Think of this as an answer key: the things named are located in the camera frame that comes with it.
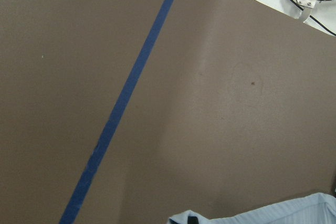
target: light blue cloth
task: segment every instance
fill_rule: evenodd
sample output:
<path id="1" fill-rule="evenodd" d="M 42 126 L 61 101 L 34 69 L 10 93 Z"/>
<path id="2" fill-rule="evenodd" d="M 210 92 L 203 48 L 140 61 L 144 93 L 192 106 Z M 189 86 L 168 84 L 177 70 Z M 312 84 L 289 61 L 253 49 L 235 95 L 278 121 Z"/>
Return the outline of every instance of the light blue cloth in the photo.
<path id="1" fill-rule="evenodd" d="M 170 220 L 187 224 L 189 216 L 197 217 L 199 224 L 336 224 L 336 198 L 317 193 L 229 218 L 208 220 L 189 210 L 174 215 Z"/>

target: blue painter's tape strip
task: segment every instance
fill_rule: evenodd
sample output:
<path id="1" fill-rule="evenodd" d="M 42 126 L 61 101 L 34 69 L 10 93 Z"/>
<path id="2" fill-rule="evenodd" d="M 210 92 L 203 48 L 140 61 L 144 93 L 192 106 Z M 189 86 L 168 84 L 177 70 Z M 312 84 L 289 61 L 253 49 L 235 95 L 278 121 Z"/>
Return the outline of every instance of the blue painter's tape strip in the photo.
<path id="1" fill-rule="evenodd" d="M 160 8 L 160 11 L 154 21 L 154 24 L 147 36 L 145 43 L 136 59 L 134 66 L 127 78 L 127 81 L 118 97 L 118 100 L 110 114 L 100 137 L 96 148 L 87 163 L 85 170 L 83 171 L 75 191 L 70 198 L 70 201 L 61 217 L 60 224 L 69 224 L 75 221 L 75 218 L 83 204 L 85 196 L 90 188 L 93 177 L 96 174 L 100 162 L 102 161 L 104 154 L 111 142 L 111 139 L 118 127 L 121 117 L 125 111 L 125 108 L 131 98 L 136 83 L 140 77 L 140 74 L 147 62 L 147 59 L 154 47 L 156 39 L 159 36 L 160 30 L 167 17 L 170 7 L 174 0 L 164 0 Z"/>

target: blue tape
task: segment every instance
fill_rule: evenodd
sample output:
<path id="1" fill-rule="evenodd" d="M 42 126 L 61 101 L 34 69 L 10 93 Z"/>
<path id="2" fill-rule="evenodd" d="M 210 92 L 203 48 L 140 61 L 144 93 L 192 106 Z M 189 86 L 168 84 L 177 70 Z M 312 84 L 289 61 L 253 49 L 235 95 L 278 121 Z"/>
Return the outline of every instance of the blue tape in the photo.
<path id="1" fill-rule="evenodd" d="M 83 204 L 85 196 L 90 188 L 93 177 L 96 174 L 100 162 L 102 161 L 104 154 L 111 142 L 111 139 L 118 127 L 121 117 L 125 111 L 125 108 L 131 98 L 136 83 L 140 77 L 140 74 L 147 62 L 147 59 L 154 47 L 156 39 L 159 36 L 163 23 L 168 15 L 169 9 L 172 6 L 174 0 L 164 0 L 160 8 L 158 15 L 154 21 L 154 24 L 144 42 L 142 49 L 136 59 L 134 66 L 127 78 L 127 81 L 118 97 L 118 100 L 110 114 L 100 137 L 98 144 L 93 150 L 91 157 L 83 171 L 72 197 L 61 217 L 60 224 L 73 223 L 75 218 Z"/>

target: brown surface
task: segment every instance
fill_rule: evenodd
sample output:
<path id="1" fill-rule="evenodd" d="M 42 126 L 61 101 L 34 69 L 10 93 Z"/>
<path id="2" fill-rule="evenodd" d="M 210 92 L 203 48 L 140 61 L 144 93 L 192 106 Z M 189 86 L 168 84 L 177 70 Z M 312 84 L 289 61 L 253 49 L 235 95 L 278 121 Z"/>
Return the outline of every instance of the brown surface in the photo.
<path id="1" fill-rule="evenodd" d="M 162 1 L 4 2 L 1 223 L 58 222 Z M 254 0 L 175 0 L 76 223 L 330 192 L 334 41 Z"/>

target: black cable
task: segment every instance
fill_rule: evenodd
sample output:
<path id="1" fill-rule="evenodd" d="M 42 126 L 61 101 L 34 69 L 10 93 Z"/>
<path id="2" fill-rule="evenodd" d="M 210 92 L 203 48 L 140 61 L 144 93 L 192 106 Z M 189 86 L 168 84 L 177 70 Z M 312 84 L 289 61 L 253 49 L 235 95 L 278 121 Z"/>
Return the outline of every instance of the black cable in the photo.
<path id="1" fill-rule="evenodd" d="M 290 0 L 293 4 L 295 4 L 300 10 L 303 10 L 301 6 L 299 6 L 294 0 Z M 319 24 L 324 30 L 332 34 L 333 36 L 336 36 L 336 33 L 332 32 L 331 30 L 327 29 L 324 24 L 319 22 L 316 18 L 314 18 L 312 15 L 310 15 L 311 19 L 314 20 L 317 24 Z"/>

